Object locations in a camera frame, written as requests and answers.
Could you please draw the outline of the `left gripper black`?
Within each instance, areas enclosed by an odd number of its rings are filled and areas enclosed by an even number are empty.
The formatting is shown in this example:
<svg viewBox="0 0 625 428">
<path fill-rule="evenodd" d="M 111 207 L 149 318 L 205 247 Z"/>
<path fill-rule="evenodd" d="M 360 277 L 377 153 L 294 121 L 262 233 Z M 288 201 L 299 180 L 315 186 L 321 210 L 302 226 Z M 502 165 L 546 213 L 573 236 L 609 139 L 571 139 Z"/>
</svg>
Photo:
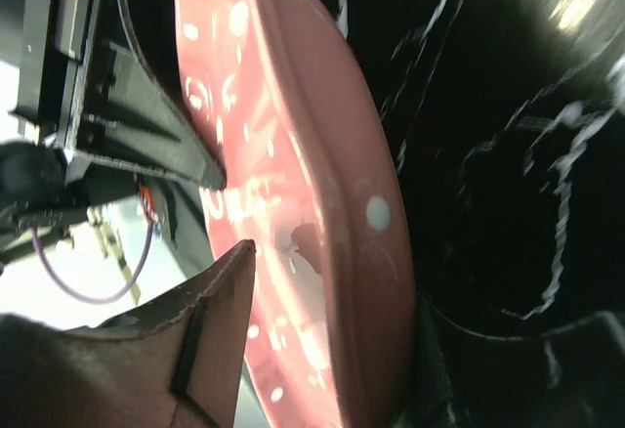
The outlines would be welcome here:
<svg viewBox="0 0 625 428">
<path fill-rule="evenodd" d="M 55 43 L 62 0 L 9 0 L 9 64 L 20 71 L 18 99 L 12 110 L 19 119 L 43 129 L 44 136 L 57 131 L 66 116 L 62 109 L 65 86 L 73 92 L 75 76 L 67 83 L 66 73 L 82 64 L 91 44 L 85 44 L 87 18 L 92 0 L 78 0 L 79 30 L 82 32 L 76 56 Z M 104 118 L 112 124 L 109 134 L 133 163 L 165 178 L 189 181 L 200 187 L 221 190 L 226 186 L 223 165 L 204 146 L 189 121 L 178 91 L 163 86 L 141 56 L 130 52 L 111 53 L 104 103 Z M 9 184 L 30 180 L 35 174 L 52 174 L 63 161 L 54 148 L 36 148 L 38 142 L 9 141 Z M 87 175 L 105 183 L 136 182 L 137 172 L 120 166 L 96 164 L 78 158 L 76 181 Z"/>
</svg>

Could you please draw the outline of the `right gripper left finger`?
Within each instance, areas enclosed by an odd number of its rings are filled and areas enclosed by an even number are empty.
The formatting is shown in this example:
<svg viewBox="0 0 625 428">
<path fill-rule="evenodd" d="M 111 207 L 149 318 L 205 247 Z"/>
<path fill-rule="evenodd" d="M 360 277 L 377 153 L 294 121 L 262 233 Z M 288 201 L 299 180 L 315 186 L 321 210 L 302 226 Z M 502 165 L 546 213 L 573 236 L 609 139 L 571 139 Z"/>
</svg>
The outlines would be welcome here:
<svg viewBox="0 0 625 428">
<path fill-rule="evenodd" d="M 242 240 L 98 328 L 1 319 L 5 427 L 230 427 L 255 273 Z"/>
</svg>

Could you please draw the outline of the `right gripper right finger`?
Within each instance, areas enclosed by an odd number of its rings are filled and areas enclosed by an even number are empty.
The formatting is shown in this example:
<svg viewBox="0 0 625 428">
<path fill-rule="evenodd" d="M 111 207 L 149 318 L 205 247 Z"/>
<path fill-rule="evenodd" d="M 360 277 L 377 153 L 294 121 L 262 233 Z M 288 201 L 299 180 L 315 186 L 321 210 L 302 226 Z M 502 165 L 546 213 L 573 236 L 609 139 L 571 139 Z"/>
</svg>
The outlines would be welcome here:
<svg viewBox="0 0 625 428">
<path fill-rule="evenodd" d="M 621 427 L 624 316 L 528 338 L 465 330 L 419 305 L 417 427 Z"/>
</svg>

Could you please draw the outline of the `pink dotted plate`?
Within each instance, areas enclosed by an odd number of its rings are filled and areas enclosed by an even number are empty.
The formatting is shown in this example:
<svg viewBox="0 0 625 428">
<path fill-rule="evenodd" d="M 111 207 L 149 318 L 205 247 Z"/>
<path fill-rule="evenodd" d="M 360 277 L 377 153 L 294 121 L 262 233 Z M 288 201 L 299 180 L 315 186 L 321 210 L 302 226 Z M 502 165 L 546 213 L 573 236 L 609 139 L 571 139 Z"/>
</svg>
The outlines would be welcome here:
<svg viewBox="0 0 625 428">
<path fill-rule="evenodd" d="M 406 217 L 377 110 L 319 0 L 175 0 L 215 256 L 256 244 L 245 361 L 274 427 L 387 427 L 411 372 Z"/>
</svg>

